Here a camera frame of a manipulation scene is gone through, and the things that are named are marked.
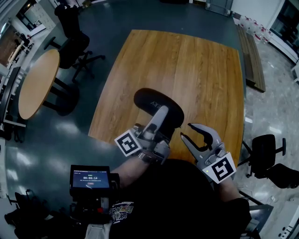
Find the chair base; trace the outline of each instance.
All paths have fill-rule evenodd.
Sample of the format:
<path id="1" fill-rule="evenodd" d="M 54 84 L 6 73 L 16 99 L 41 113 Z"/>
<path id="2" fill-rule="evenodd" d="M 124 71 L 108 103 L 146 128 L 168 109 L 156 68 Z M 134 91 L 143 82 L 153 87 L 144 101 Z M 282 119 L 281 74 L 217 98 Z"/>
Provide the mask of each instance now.
<path id="1" fill-rule="evenodd" d="M 71 80 L 73 83 L 78 83 L 76 81 L 76 77 L 79 74 L 79 72 L 82 70 L 82 68 L 85 68 L 85 70 L 91 75 L 92 79 L 94 79 L 95 76 L 92 73 L 92 71 L 87 67 L 87 64 L 90 62 L 93 62 L 99 58 L 104 60 L 106 57 L 104 55 L 99 55 L 99 56 L 95 56 L 95 57 L 91 57 L 91 58 L 87 59 L 88 55 L 91 55 L 92 53 L 93 53 L 92 51 L 87 51 L 84 54 L 82 54 L 83 59 L 78 57 L 79 62 L 73 65 L 73 67 L 77 69 L 72 80 Z"/>

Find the blue floor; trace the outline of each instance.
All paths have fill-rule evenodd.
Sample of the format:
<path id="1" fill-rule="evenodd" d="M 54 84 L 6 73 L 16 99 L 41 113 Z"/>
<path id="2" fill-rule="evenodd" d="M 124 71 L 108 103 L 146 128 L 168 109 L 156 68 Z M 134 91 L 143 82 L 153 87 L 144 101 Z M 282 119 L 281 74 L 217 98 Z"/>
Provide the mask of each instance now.
<path id="1" fill-rule="evenodd" d="M 81 72 L 77 77 L 80 99 L 75 110 L 62 117 L 42 106 L 28 120 L 23 132 L 24 142 L 20 144 L 11 140 L 6 147 L 6 169 L 10 172 L 7 173 L 9 195 L 32 189 L 37 196 L 46 199 L 53 210 L 68 208 L 71 203 L 71 164 L 107 165 L 114 169 L 125 160 L 116 146 L 88 137 L 88 131 L 109 72 L 132 29 L 192 35 L 241 49 L 232 18 L 193 4 L 111 0 L 84 9 L 79 15 L 79 22 L 83 33 L 90 37 L 87 49 L 93 51 L 93 56 L 106 55 L 105 61 L 99 59 L 89 65 L 95 79 Z M 66 38 L 61 29 L 61 25 L 57 25 L 45 42 L 56 36 L 56 42 L 62 44 Z M 45 52 L 44 44 L 32 62 Z M 242 55 L 240 59 L 244 72 Z M 74 72 L 75 69 L 60 69 L 57 77 L 68 84 Z"/>

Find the round wooden table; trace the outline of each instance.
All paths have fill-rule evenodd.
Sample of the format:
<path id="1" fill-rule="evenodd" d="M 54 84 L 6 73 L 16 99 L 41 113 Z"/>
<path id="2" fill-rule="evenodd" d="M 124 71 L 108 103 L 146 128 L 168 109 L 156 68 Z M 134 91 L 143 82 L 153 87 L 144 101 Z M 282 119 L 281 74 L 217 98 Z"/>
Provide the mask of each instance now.
<path id="1" fill-rule="evenodd" d="M 56 49 L 41 55 L 24 79 L 20 97 L 19 114 L 27 120 L 44 105 L 56 110 L 61 115 L 69 114 L 76 106 L 79 90 L 56 78 L 60 56 Z M 62 91 L 52 86 L 54 83 L 62 87 Z M 45 101 L 49 92 L 58 96 L 56 104 Z"/>

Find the person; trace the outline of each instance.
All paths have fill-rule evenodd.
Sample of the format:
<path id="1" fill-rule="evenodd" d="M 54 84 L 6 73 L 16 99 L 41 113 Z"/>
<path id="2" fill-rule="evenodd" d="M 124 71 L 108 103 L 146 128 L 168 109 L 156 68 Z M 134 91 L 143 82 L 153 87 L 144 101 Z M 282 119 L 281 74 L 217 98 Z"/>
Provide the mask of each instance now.
<path id="1" fill-rule="evenodd" d="M 163 165 L 132 157 L 112 171 L 120 177 L 120 200 L 109 210 L 109 238 L 240 238 L 251 220 L 249 203 L 233 180 L 214 189 L 193 164 Z"/>

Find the display screen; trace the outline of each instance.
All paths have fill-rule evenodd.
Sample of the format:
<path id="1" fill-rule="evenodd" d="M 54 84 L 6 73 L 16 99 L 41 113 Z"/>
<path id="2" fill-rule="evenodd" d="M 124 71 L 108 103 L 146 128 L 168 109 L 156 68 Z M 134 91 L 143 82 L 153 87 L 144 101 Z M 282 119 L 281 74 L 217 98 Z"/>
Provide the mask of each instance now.
<path id="1" fill-rule="evenodd" d="M 109 188 L 107 171 L 74 170 L 74 188 L 102 189 Z"/>

